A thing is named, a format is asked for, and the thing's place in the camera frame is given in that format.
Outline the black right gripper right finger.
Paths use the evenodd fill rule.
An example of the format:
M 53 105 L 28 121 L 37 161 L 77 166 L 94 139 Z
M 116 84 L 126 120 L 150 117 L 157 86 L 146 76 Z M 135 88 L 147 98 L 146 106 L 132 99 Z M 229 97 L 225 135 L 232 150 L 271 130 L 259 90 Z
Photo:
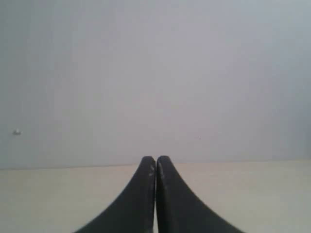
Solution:
M 155 204 L 160 233 L 241 232 L 193 193 L 168 156 L 156 162 Z

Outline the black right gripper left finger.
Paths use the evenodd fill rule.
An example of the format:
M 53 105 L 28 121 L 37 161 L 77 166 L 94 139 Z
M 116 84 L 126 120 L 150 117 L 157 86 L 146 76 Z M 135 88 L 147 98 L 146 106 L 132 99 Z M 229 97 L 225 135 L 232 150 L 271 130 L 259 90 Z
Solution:
M 152 233 L 154 227 L 156 162 L 142 158 L 118 197 L 78 233 Z

